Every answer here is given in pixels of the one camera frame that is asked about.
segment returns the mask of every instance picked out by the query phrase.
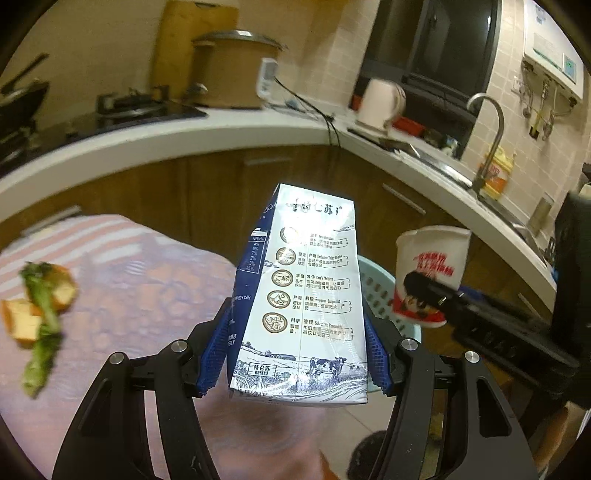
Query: window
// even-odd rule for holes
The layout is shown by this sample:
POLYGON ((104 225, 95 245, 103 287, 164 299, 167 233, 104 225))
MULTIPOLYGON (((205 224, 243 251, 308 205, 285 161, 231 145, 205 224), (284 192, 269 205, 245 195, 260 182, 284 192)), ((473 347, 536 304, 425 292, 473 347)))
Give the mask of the window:
POLYGON ((355 88, 371 78, 406 91, 405 116, 451 135, 461 150, 476 122, 467 100, 488 86, 500 0, 382 0, 355 88))

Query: faucet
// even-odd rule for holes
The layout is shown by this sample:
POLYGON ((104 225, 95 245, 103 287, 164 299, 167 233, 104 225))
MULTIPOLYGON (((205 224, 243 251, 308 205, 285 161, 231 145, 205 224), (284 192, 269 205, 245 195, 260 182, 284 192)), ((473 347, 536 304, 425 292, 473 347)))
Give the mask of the faucet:
POLYGON ((492 159, 495 157, 496 148, 499 146, 499 143, 501 143, 501 138, 503 136, 503 132, 505 131, 505 115, 503 115, 503 110, 499 105, 499 102, 497 102, 494 98, 490 97, 489 95, 485 93, 476 93, 475 95, 472 95, 468 100, 468 103, 466 104, 466 108, 468 110, 472 110, 474 102, 476 102, 476 100, 480 98, 482 98, 483 100, 488 100, 495 106, 496 113, 499 115, 499 129, 496 132, 496 137, 494 142, 492 143, 491 151, 488 152, 488 156, 486 157, 485 162, 480 166, 480 168, 478 168, 478 171, 476 172, 476 177, 474 177, 474 181, 472 182, 472 187, 470 187, 470 189, 476 193, 477 198, 480 198, 480 190, 486 183, 486 174, 488 173, 488 169, 491 166, 492 159))

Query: power cord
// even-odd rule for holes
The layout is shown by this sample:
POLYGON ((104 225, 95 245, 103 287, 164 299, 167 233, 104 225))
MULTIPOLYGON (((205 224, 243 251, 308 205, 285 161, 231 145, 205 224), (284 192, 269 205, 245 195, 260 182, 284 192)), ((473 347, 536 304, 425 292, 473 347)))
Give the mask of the power cord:
POLYGON ((335 116, 334 115, 326 115, 319 108, 312 105, 308 100, 306 100, 305 98, 302 98, 300 95, 298 95, 297 93, 293 92, 288 87, 286 87, 283 83, 280 82, 280 80, 277 77, 275 77, 275 81, 278 83, 278 85, 280 87, 282 87, 284 90, 286 90, 287 92, 292 94, 295 98, 297 98, 303 105, 306 105, 307 107, 312 108, 312 110, 314 110, 317 114, 319 114, 324 119, 324 121, 326 123, 326 128, 329 133, 329 145, 331 147, 333 146, 333 143, 332 143, 332 133, 330 132, 330 127, 332 127, 332 129, 335 131, 337 144, 338 144, 339 150, 340 150, 340 136, 339 136, 339 132, 337 131, 337 129, 335 127, 335 123, 334 123, 335 116))

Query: pot lid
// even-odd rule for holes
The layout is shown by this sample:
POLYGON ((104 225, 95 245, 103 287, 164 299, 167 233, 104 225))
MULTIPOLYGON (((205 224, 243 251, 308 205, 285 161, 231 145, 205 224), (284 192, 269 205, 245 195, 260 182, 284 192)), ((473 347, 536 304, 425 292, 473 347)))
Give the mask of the pot lid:
POLYGON ((266 45, 277 47, 280 50, 283 50, 285 48, 284 45, 281 45, 279 42, 273 40, 272 38, 269 38, 260 33, 249 32, 248 30, 213 31, 193 39, 194 42, 204 40, 245 40, 254 41, 257 43, 264 43, 266 45))

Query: beige tile wall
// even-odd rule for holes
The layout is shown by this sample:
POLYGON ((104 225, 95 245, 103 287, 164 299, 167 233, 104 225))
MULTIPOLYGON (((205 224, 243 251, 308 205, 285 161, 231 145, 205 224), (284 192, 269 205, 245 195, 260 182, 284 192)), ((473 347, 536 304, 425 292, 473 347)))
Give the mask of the beige tile wall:
MULTIPOLYGON (((123 93, 129 87, 146 89, 165 3, 166 0, 58 0, 27 34, 0 76, 0 83, 18 73, 39 52, 50 54, 34 72, 51 82, 37 115, 40 128, 93 111, 96 96, 101 93, 123 93)), ((279 76, 294 87, 319 6, 326 3, 331 6, 328 10, 340 11, 345 2, 218 3, 240 9, 239 28, 263 33, 287 45, 288 50, 280 58, 279 76)))
POLYGON ((379 0, 318 2, 297 82, 299 92, 348 105, 378 5, 379 0))
MULTIPOLYGON (((520 64, 523 52, 524 6, 523 0, 503 0, 501 32, 488 93, 498 100, 505 114, 505 135, 501 146, 508 154, 517 153, 515 168, 504 196, 527 216, 531 215, 544 192, 555 201, 545 232, 553 230, 554 218, 566 193, 577 183, 582 163, 589 156, 591 111, 589 111, 589 76, 585 99, 572 115, 557 121, 547 141, 537 141, 529 135, 528 120, 521 111, 519 96, 511 92, 514 77, 521 78, 520 64)), ((534 99, 534 108, 540 98, 534 99)), ((483 106, 467 149, 462 157, 472 170, 476 170, 488 151, 497 129, 496 112, 490 103, 483 106)))

